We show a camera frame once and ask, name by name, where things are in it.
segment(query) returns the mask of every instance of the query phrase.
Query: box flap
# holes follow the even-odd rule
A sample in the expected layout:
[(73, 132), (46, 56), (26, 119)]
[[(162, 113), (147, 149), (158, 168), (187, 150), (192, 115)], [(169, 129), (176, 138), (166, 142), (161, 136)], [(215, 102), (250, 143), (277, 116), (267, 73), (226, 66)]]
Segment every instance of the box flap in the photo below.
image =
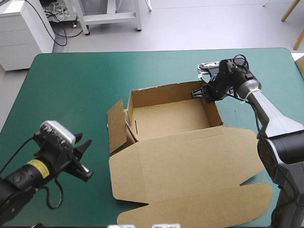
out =
[(108, 111), (110, 153), (127, 142), (123, 105), (123, 100), (120, 100)]
[(252, 130), (224, 127), (238, 183), (241, 184), (264, 169), (257, 154), (257, 135)]
[(263, 169), (256, 143), (253, 131), (219, 126), (143, 140), (112, 156), (114, 197), (149, 203), (118, 222), (228, 227), (256, 219), (268, 208), (272, 187), (239, 186)]
[(271, 198), (269, 183), (251, 184), (151, 203), (121, 213), (117, 223), (134, 224), (137, 228), (161, 223), (179, 223), (186, 228), (230, 227), (263, 215)]

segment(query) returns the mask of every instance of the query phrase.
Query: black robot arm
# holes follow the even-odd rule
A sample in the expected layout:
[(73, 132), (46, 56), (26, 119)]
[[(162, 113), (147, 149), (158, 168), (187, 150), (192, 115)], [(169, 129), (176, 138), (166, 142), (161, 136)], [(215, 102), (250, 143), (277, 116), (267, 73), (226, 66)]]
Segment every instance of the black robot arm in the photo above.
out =
[(210, 81), (193, 91), (193, 97), (218, 101), (233, 96), (254, 109), (259, 157), (281, 189), (270, 227), (300, 228), (304, 219), (304, 126), (284, 116), (263, 95), (245, 56), (200, 64), (198, 72), (199, 77), (210, 75)]
[(40, 126), (40, 131), (33, 136), (33, 140), (40, 147), (35, 159), (5, 179), (0, 178), (0, 226), (15, 218), (42, 188), (47, 189), (48, 207), (58, 208), (62, 201), (56, 207), (51, 206), (49, 190), (45, 185), (55, 179), (63, 196), (62, 187), (57, 180), (61, 172), (68, 172), (83, 181), (88, 181), (92, 177), (93, 172), (80, 163), (91, 140), (75, 147), (75, 143), (81, 138), (82, 134), (73, 135), (56, 121), (45, 121)]

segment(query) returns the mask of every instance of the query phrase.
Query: cardboard box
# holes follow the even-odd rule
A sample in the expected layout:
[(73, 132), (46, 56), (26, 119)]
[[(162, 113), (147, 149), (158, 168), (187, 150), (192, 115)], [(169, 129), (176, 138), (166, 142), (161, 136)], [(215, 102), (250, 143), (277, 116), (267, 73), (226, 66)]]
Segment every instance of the cardboard box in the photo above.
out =
[(214, 102), (191, 97), (204, 85), (196, 81), (133, 90), (126, 110), (121, 100), (108, 111), (110, 153), (141, 140), (222, 125)]
[(299, 58), (298, 60), (296, 60), (296, 65), (298, 66), (301, 75), (304, 77), (304, 56), (302, 56), (301, 58)]
[(256, 134), (223, 127), (215, 103), (192, 99), (203, 84), (135, 90), (127, 110), (120, 101), (108, 112), (113, 196), (149, 204), (118, 224), (223, 228), (267, 210), (269, 183), (240, 186), (264, 168)]

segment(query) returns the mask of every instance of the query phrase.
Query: wooden chair leg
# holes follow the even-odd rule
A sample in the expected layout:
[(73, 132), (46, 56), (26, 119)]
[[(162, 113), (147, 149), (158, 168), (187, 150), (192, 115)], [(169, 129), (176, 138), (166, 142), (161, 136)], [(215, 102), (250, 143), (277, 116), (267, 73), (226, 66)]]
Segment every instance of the wooden chair leg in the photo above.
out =
[(295, 51), (299, 48), (299, 46), (300, 46), (300, 44), (301, 44), (303, 38), (304, 38), (304, 27), (303, 27), (303, 29), (302, 29), (302, 31), (301, 31), (299, 37), (298, 37), (298, 40), (296, 41), (296, 43), (295, 43), (295, 45), (294, 45), (294, 50), (295, 50)]
[(282, 17), (282, 19), (281, 19), (282, 22), (284, 22), (288, 18), (290, 13), (294, 10), (294, 8), (297, 6), (297, 4), (299, 2), (300, 2), (300, 0), (294, 0), (294, 2), (291, 4), (291, 6), (289, 7), (289, 9), (285, 13), (285, 15)]

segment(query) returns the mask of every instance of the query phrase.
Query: table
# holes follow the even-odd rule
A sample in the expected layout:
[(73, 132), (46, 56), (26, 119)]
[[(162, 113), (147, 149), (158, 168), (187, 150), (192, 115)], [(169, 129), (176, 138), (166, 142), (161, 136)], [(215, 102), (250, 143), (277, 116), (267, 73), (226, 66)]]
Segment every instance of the table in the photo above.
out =
[[(106, 112), (118, 100), (127, 101), (131, 90), (197, 80), (197, 64), (236, 54), (246, 55), (250, 69), (262, 83), (264, 94), (288, 117), (304, 123), (304, 81), (287, 49), (226, 49), (161, 52), (56, 53), (35, 58), (15, 104), (0, 133), (0, 167), (44, 120), (58, 120), (73, 133), (83, 132), (82, 142), (93, 143), (83, 164), (95, 171), (84, 183), (63, 173), (65, 202), (49, 210), (46, 193), (40, 191), (10, 226), (105, 226), (119, 213), (140, 204), (118, 201), (112, 196)], [(256, 131), (254, 114), (246, 104), (226, 98), (217, 102), (225, 126)], [(4, 172), (3, 177), (33, 158), (38, 147), (31, 142)], [(269, 181), (265, 171), (248, 183)], [(57, 190), (51, 184), (54, 200)], [(259, 219), (246, 226), (267, 226), (278, 196)]]

